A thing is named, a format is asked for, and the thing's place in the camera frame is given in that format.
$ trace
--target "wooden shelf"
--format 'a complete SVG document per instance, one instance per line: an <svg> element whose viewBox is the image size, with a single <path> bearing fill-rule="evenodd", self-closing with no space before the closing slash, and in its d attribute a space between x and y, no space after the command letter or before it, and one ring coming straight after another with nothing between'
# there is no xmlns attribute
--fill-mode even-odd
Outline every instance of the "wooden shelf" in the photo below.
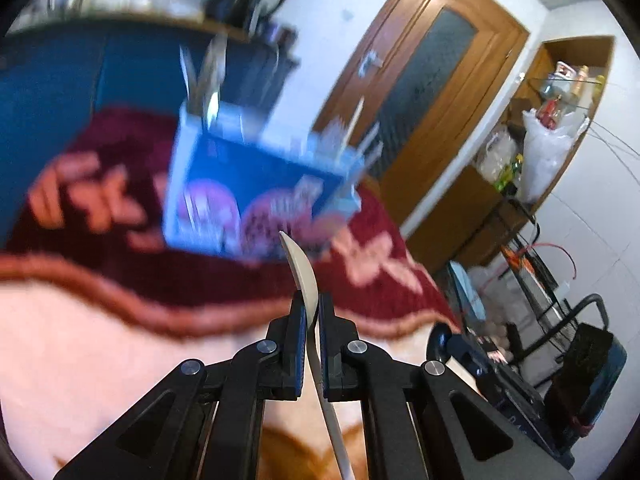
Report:
<svg viewBox="0 0 640 480"><path fill-rule="evenodd" d="M587 65L602 69L607 77L613 49L612 36L567 38L541 44L524 81L516 90L499 123L506 123L509 119L517 123L523 107L530 105L537 108L542 105L538 88L530 80L546 79L549 73L555 72L556 63L560 60L574 66ZM599 104L599 100L594 101L589 117L593 118ZM532 205L531 213L535 214L562 178L585 134L576 140L553 182ZM502 219L498 220L495 213L499 213ZM513 236L514 232L520 231L527 221L529 219L526 215L513 208L475 168L468 166L420 226L421 233L438 232L437 241L433 241L433 235L422 239L416 231L408 240L408 246L410 250L422 248L422 252L428 252L428 256L420 262L432 273L439 271L454 256L465 267L486 265L499 252L500 245Z"/></svg>
<svg viewBox="0 0 640 480"><path fill-rule="evenodd" d="M224 32L230 38L241 43L249 43L248 34L240 28L229 27L223 23L214 22L213 20L197 20L195 18L176 18L161 12L139 12L135 10L92 10L77 16L69 16L65 18L46 19L33 25L25 25L24 27L11 32L11 35L17 35L32 30L38 30L46 27L54 27L60 23L74 23L86 21L104 21L113 20L115 22L135 22L135 23L151 23L154 25L165 25L167 27L186 28L196 30L198 32L206 32L208 34L219 34Z"/></svg>

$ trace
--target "bottle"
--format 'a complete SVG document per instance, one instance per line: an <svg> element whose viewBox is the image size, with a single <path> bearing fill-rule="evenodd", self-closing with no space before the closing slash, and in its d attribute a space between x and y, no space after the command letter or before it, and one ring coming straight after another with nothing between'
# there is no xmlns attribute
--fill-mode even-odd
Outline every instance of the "bottle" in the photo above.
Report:
<svg viewBox="0 0 640 480"><path fill-rule="evenodd" d="M580 98L582 97L582 92L584 92L584 83L587 81L588 77L589 67L581 67L574 85L571 87L571 90L569 90L569 94L565 99L562 99L562 108L564 108L564 112L562 113L563 115L575 112L578 107L578 103L580 102Z"/></svg>
<svg viewBox="0 0 640 480"><path fill-rule="evenodd" d="M518 154L511 164L506 164L505 167L502 168L498 180L494 183L494 187L497 191L502 192L508 183L512 182L517 176L519 176L522 172L522 162L522 155Z"/></svg>
<svg viewBox="0 0 640 480"><path fill-rule="evenodd" d="M554 97L544 102L544 104L538 109L536 117L545 128L549 130L555 130L558 123L556 122L556 116L559 113L560 108L560 96Z"/></svg>
<svg viewBox="0 0 640 480"><path fill-rule="evenodd" d="M584 82L589 77L589 67L583 66L577 75L574 85L566 95L559 95L546 101L539 109L536 117L545 128L555 130L562 118L575 112L584 91Z"/></svg>

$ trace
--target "wooden door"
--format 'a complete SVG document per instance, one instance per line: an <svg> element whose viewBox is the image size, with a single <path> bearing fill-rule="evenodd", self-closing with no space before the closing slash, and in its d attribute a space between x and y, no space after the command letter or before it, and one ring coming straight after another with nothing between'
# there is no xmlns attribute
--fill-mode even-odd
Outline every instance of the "wooden door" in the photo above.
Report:
<svg viewBox="0 0 640 480"><path fill-rule="evenodd" d="M351 142L380 121L385 153L371 174L402 223L474 129L528 33L493 0L388 0L351 57L316 130L365 106ZM380 66L359 74L375 52Z"/></svg>

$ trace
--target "white plastic bag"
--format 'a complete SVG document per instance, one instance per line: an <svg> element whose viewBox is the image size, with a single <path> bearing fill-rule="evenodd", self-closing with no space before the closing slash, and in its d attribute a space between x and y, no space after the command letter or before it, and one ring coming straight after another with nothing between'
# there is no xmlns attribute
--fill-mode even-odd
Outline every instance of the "white plastic bag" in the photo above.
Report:
<svg viewBox="0 0 640 480"><path fill-rule="evenodd" d="M514 322L520 328L533 314L515 275L508 272L498 278L504 268L506 261L499 254L489 267L472 267L467 273L486 309L487 319Z"/></svg>
<svg viewBox="0 0 640 480"><path fill-rule="evenodd" d="M547 190L574 145L584 115L574 112L565 116L555 130L545 128L536 111L523 112L527 135L524 137L524 164L518 199L533 203Z"/></svg>
<svg viewBox="0 0 640 480"><path fill-rule="evenodd" d="M489 183L493 184L507 164L516 156L517 146L507 127L501 124L485 142L484 148L478 152L476 168L478 173Z"/></svg>

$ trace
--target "white tile wall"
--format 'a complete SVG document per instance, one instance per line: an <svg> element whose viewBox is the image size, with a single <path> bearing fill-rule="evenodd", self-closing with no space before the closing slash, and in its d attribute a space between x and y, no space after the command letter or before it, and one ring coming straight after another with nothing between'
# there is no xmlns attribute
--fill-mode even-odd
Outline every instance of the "white tile wall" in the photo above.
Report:
<svg viewBox="0 0 640 480"><path fill-rule="evenodd" d="M640 283L640 231L631 237L631 243L622 253L622 261Z"/></svg>
<svg viewBox="0 0 640 480"><path fill-rule="evenodd" d="M616 156L593 137L584 139L554 195L618 255L640 228L640 186Z"/></svg>
<svg viewBox="0 0 640 480"><path fill-rule="evenodd" d="M592 286L592 289L606 298L607 312L610 311L609 330L623 345L626 345L638 335L640 283L628 267L619 260ZM593 326L602 326L595 308L584 310L580 318ZM638 362L630 362L629 367L638 367Z"/></svg>
<svg viewBox="0 0 640 480"><path fill-rule="evenodd" d="M573 280L574 268L569 258L561 250L540 247L540 257L553 272L556 281L568 282L570 291L567 298L576 303L618 260L617 254L579 217L557 197L553 198L555 211L549 208L540 219L542 228L540 242L551 242L564 247L574 258L577 277Z"/></svg>
<svg viewBox="0 0 640 480"><path fill-rule="evenodd" d="M634 65L630 64L628 68L631 72ZM627 83L609 81L607 91L602 95L596 118L596 122L602 127L596 126L595 128L604 139L615 142L614 137L611 137L603 127L615 133L620 139L632 146L636 152L640 152L638 128L620 127L620 124L636 124L637 122L637 110L630 104L640 102L640 88L630 85L631 81L640 81L640 73L637 77L629 73Z"/></svg>

